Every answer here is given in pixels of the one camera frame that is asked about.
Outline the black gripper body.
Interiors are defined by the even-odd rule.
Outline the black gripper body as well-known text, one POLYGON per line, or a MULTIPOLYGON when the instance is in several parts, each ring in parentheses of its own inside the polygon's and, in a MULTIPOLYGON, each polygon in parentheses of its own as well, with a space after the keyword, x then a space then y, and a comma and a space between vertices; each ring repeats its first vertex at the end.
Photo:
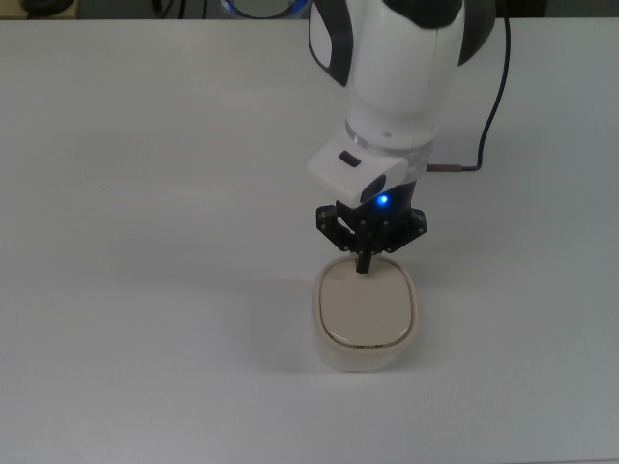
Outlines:
POLYGON ((357 208, 337 201, 338 216, 353 231, 357 231, 362 221, 367 227, 392 222, 411 208, 416 185, 416 182, 411 182, 382 191, 357 208))

